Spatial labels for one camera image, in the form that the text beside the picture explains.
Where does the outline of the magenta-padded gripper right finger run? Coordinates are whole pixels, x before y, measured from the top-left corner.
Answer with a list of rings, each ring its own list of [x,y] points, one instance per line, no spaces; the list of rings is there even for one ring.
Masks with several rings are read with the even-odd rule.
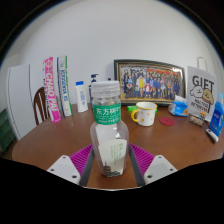
[[[177,171],[164,156],[154,156],[133,144],[129,146],[129,156],[138,186],[150,184]]]

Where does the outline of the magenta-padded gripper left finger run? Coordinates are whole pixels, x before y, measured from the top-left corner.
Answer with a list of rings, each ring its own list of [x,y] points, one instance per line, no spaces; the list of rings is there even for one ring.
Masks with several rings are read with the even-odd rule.
[[[62,155],[47,171],[74,184],[86,187],[93,159],[93,146],[88,145],[70,156]]]

